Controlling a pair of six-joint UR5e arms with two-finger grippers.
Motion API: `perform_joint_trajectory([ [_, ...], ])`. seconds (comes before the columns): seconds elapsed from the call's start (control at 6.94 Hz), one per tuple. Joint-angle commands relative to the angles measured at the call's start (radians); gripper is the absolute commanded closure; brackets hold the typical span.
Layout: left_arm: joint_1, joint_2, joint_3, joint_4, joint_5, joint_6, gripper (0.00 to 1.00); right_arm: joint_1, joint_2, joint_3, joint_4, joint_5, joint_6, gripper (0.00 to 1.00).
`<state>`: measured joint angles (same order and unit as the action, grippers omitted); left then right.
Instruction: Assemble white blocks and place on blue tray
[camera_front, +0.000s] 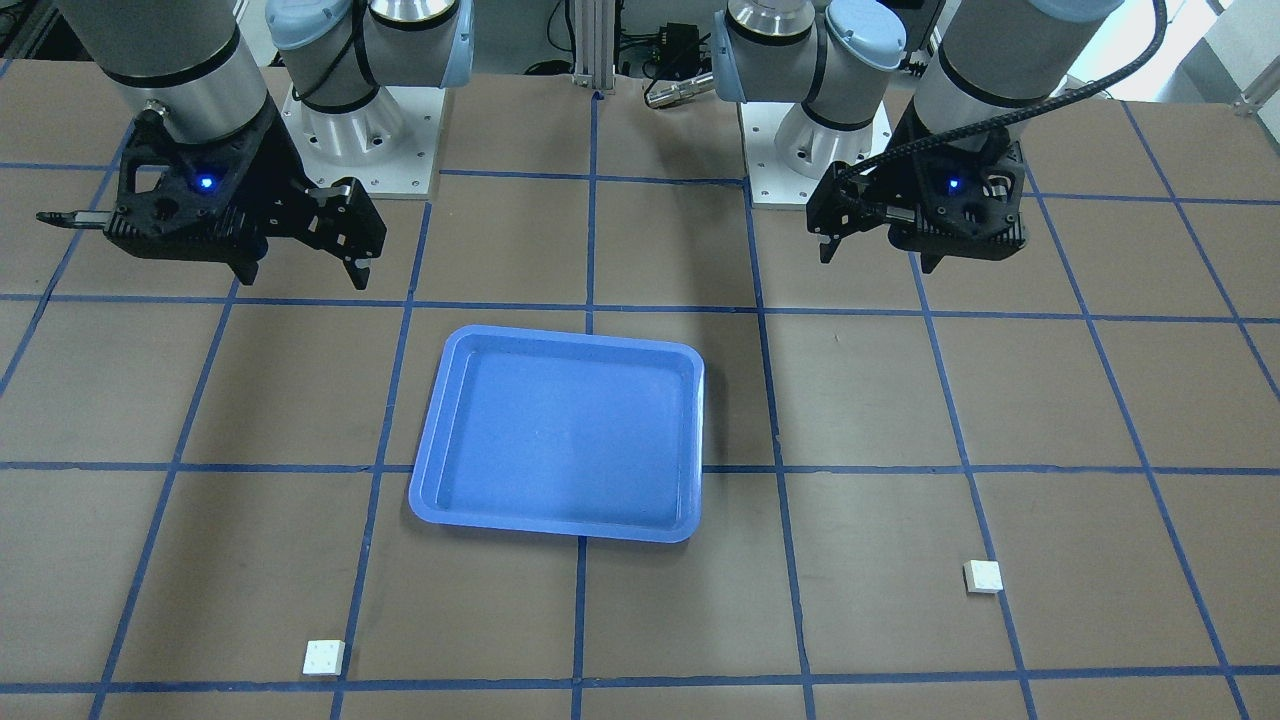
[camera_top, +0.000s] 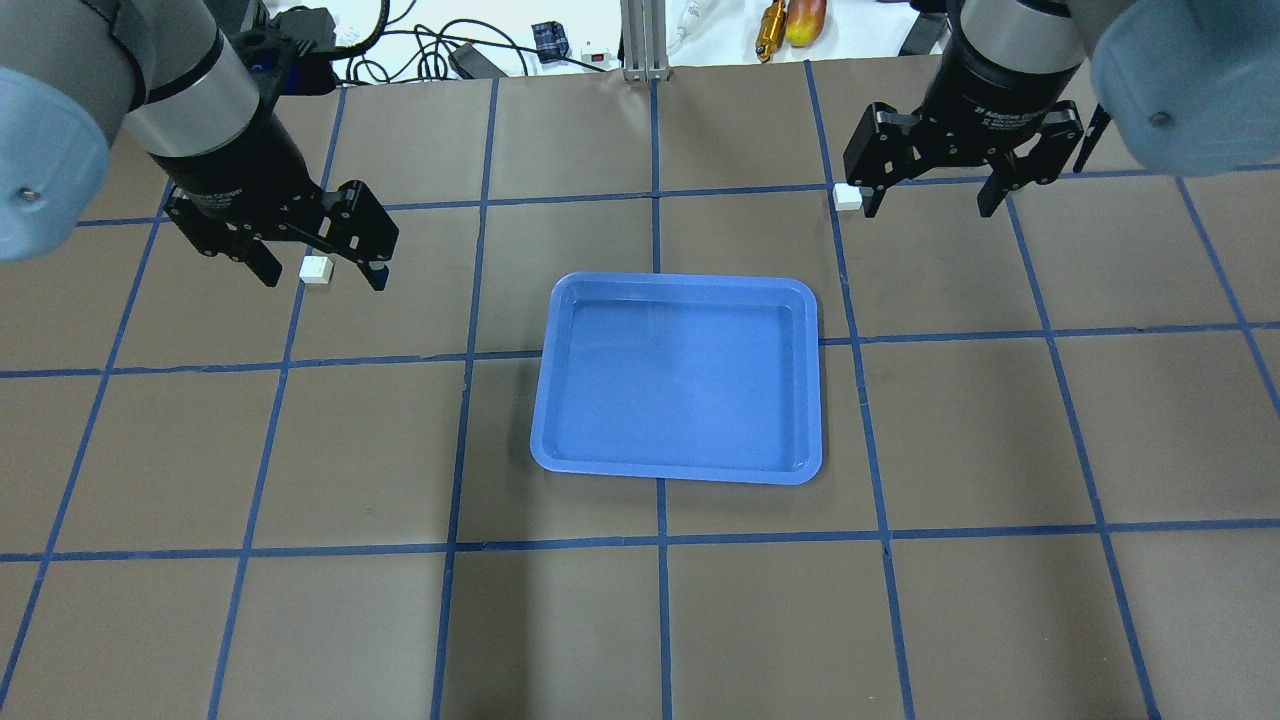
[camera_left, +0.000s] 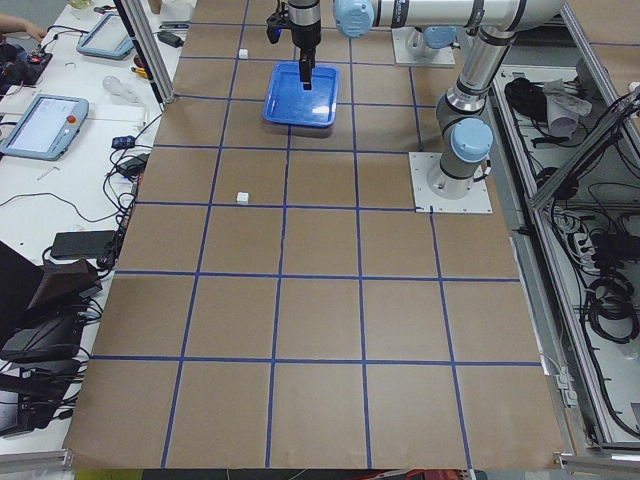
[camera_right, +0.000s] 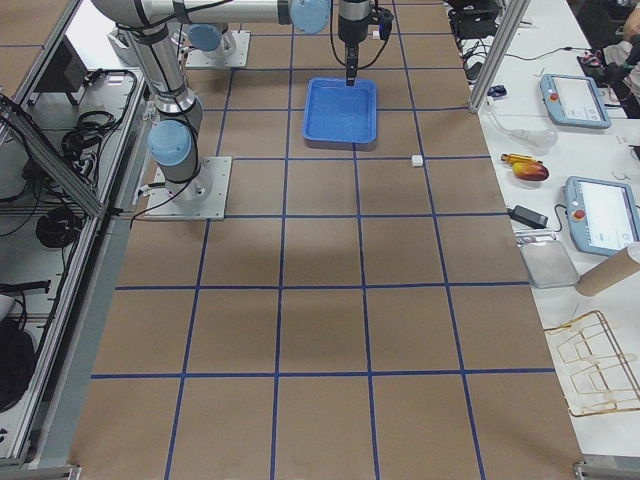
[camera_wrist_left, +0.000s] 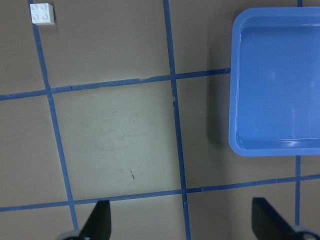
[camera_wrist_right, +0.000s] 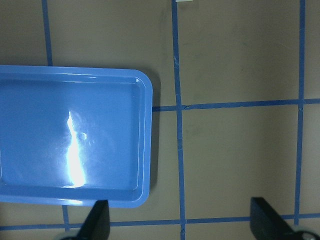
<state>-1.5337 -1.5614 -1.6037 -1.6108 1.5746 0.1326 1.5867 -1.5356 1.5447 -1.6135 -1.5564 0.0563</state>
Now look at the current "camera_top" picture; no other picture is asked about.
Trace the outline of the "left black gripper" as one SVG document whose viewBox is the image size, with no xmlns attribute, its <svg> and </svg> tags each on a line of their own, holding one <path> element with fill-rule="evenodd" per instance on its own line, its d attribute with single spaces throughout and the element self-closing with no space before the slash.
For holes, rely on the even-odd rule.
<svg viewBox="0 0 1280 720">
<path fill-rule="evenodd" d="M 306 243 L 355 264 L 374 291 L 387 287 L 398 225 L 362 181 L 324 193 L 274 111 L 257 111 L 219 149 L 164 158 L 163 169 L 193 209 L 224 231 L 248 224 L 250 234 Z M 237 240 L 236 261 L 264 286 L 279 284 L 282 265 L 261 240 Z"/>
</svg>

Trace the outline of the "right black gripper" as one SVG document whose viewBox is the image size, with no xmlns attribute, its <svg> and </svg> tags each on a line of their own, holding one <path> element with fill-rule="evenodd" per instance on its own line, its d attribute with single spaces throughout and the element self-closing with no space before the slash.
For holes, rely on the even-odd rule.
<svg viewBox="0 0 1280 720">
<path fill-rule="evenodd" d="M 844 150 L 844 179 L 859 192 L 864 218 L 877 217 L 888 190 L 922 172 L 916 151 L 937 167 L 988 163 L 992 172 L 977 195 L 983 218 L 1016 190 L 1053 183 L 1084 137 L 1076 104 L 1056 102 L 1071 77 L 1071 67 L 1047 74 L 1010 69 L 954 35 L 915 113 L 868 105 Z M 1030 150 L 1019 155 L 1015 149 L 1033 135 Z"/>
</svg>

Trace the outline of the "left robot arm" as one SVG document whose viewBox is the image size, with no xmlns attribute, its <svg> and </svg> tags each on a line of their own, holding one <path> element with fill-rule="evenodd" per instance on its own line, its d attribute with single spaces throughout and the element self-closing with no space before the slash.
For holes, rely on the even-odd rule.
<svg viewBox="0 0 1280 720">
<path fill-rule="evenodd" d="M 127 133 L 172 182 L 163 215 L 201 255 L 273 287 L 270 243 L 302 243 L 385 288 L 397 224 L 364 182 L 314 181 L 275 114 L 296 74 L 364 44 L 319 47 L 273 20 L 229 35 L 204 1 L 5 1 L 1 19 L 4 261 L 69 240 Z"/>
</svg>

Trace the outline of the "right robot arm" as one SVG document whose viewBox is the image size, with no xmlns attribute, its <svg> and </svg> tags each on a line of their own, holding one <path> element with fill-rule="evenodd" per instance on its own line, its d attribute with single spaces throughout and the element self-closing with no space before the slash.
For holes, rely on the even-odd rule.
<svg viewBox="0 0 1280 720">
<path fill-rule="evenodd" d="M 1162 176 L 1277 156 L 1275 1 L 919 1 L 950 41 L 920 105 L 873 102 L 844 151 L 865 217 L 941 168 L 988 167 L 992 215 L 1028 184 L 1080 170 L 1115 128 Z"/>
</svg>

